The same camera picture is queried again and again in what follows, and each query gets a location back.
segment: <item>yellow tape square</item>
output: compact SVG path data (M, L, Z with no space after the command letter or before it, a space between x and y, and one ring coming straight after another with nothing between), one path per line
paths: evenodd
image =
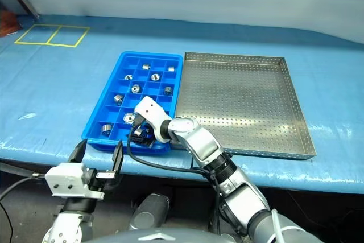
M44 27L56 27L57 29L52 33L52 35L48 38L46 42L24 42L22 39L29 34L29 32L36 26L44 26ZM51 43L52 39L58 34L58 32L63 28L80 28L85 31L82 33L80 38L77 40L75 44L63 44L63 43ZM81 27L81 26L70 26L70 25L57 25L57 24L34 24L31 26L21 37L19 37L14 44L26 44L26 45L42 45L42 46L58 46L58 47L70 47L76 48L78 44L83 40L87 32L90 30L90 27Z

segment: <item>wire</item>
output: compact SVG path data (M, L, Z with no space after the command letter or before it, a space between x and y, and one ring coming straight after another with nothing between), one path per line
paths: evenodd
M282 229L280 227L277 209L272 210L273 228L275 233L275 239L278 243L285 243Z
M133 125L131 126L130 132L127 136L127 144L126 144L126 151L128 153L128 155L135 161L147 165L147 166L151 166L154 168L159 168L159 169L164 169L164 170L168 170L168 171L176 171L176 172L187 172L187 173L194 173L194 174L199 174L202 175L205 178L211 178L212 181L214 182L215 186L216 186L216 200L215 200L215 215L216 215L216 226L217 226L217 234L220 235L220 214L219 214L219 205L220 205L220 187L218 184L217 179L214 176L210 177L210 172L199 168L199 167L193 167L190 169L186 169L186 168L177 168L177 167L171 167L171 166L165 166L165 165L161 165L161 164L156 164L156 163L152 163L152 162L148 162L146 160L140 159L138 157L136 157L132 152L131 152L131 148L130 148L130 142L131 142L131 135L133 134L133 132L145 121L145 119L137 114L134 118L134 122Z
M308 215L305 213L305 211L302 209L302 207L300 206L300 204L296 201L296 199L291 195L291 193L290 192L288 192L288 191L286 191L288 194L289 194L289 196L291 197L291 199L293 200L293 202L297 205L297 207L298 207L298 209L301 211L301 213L305 216L305 218L309 221L309 222L311 222L312 224L315 224L316 226L319 226L319 227L321 227L321 228L324 228L324 229L327 229L328 227L326 227L326 226L324 226L324 225L322 225L322 224L320 224L320 223L317 223L317 222L315 222L315 221L313 221L312 219L310 219L309 217L308 217Z
M13 230L13 225L11 223L11 220L10 220L10 217L9 215L7 214L7 211L5 210L4 206L0 203L0 207L2 208L2 210L4 211L4 214L7 218L7 222L9 223L9 227L10 227L10 238L9 238L9 243L11 243L11 240L13 239L13 233L14 233L14 230Z
M142 164L154 167L154 168L159 168L159 169L164 169L164 170L168 170L168 171L176 171L176 172L187 172L187 173L194 173L194 174L199 174L199 175L206 175L208 174L208 172L204 169L186 169L186 168L177 168L177 167L171 167L171 166L165 166L165 165L160 165L160 164L156 164L156 163L152 163L152 162L148 162L144 159L140 159L138 157L136 157L132 152L131 152L131 148L130 148L130 142L131 142L131 135L133 133L133 131L138 127L139 125L134 125L132 126L129 135L127 136L127 145L126 145L126 150L127 153L129 154L129 156Z
M364 211L364 208L361 209L361 208L357 208L357 209L350 209L344 216L341 217L340 221L339 221L339 225L341 225L343 223L343 221L351 214L351 213L354 213L354 212L362 212Z
M219 206L220 206L220 187L218 185L218 181L217 179L214 177L214 182L216 185L216 198L215 198L215 217L216 217L216 229L217 229L217 234L220 235L221 231L220 231L220 211L219 211Z
M27 178L24 178L24 179L21 179L17 182L15 182L14 184L12 184L11 186L9 186L7 189L5 189L1 195L0 195L0 202L3 200L3 198L11 191L13 190L16 186L24 183L24 182L27 182L28 180L31 180L33 179L33 177L27 177Z

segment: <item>blue plastic tray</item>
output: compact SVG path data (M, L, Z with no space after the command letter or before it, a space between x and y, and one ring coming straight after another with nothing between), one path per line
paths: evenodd
M142 69L144 64L149 64L150 69ZM178 91L183 66L183 58L179 55L149 53L149 52L123 52L111 73L109 80L101 93L100 98L82 133L82 139L88 139L88 143L101 150L113 150L122 140L126 146L127 135L131 125L124 122L126 113L133 113L139 101L149 96L153 98L171 117L175 116ZM168 67L174 67L175 71L168 71ZM151 75L161 75L159 81L152 81ZM126 75L132 75L132 80L125 80ZM140 93L132 93L131 87L139 84ZM166 86L172 87L173 94L164 96ZM121 106L114 102L114 96L124 96ZM105 124L111 124L112 130L109 136L101 133ZM155 142L152 147L146 147L131 143L135 152L162 154L169 150L169 143Z

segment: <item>stainless steel tray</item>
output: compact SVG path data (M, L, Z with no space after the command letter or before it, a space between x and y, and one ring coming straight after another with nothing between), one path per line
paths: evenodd
M286 61L187 52L177 117L195 117L233 154L316 156Z

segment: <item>table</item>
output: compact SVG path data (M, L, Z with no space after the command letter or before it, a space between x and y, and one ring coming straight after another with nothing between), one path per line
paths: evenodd
M65 161L123 51L279 56L288 64L317 157L234 156L235 163L262 187L364 193L363 44L304 30L158 19L43 16L34 22L22 16L19 21L24 30L0 38L1 159ZM77 47L14 44L34 23L90 29ZM75 44L79 37L78 30L64 27L52 42ZM33 28L23 39L44 43L48 38L47 30ZM177 150L144 159L191 165L191 157ZM84 162L105 170L111 167L111 153L88 146ZM143 166L128 156L122 172L203 179Z

